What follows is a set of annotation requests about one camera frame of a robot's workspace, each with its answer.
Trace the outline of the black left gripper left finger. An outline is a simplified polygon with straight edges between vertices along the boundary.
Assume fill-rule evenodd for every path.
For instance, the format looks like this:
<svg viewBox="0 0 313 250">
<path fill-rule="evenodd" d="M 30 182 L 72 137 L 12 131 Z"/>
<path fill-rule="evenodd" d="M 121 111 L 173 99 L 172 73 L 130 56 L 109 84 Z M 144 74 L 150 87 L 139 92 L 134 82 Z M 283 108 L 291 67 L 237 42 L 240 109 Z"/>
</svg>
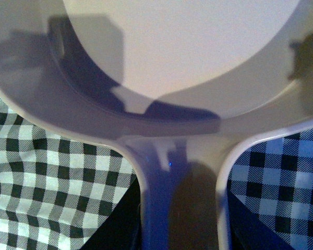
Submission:
<svg viewBox="0 0 313 250">
<path fill-rule="evenodd" d="M 126 250 L 141 248 L 140 186 L 137 179 L 106 221 L 82 249 Z"/>
</svg>

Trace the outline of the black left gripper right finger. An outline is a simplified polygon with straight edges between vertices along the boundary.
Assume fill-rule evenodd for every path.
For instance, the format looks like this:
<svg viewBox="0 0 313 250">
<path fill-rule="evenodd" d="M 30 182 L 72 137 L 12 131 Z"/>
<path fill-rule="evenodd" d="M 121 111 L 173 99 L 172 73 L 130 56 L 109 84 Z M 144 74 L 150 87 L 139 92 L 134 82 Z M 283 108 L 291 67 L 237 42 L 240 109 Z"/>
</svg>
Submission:
<svg viewBox="0 0 313 250">
<path fill-rule="evenodd" d="M 231 191 L 227 192 L 232 249 L 288 249 Z"/>
</svg>

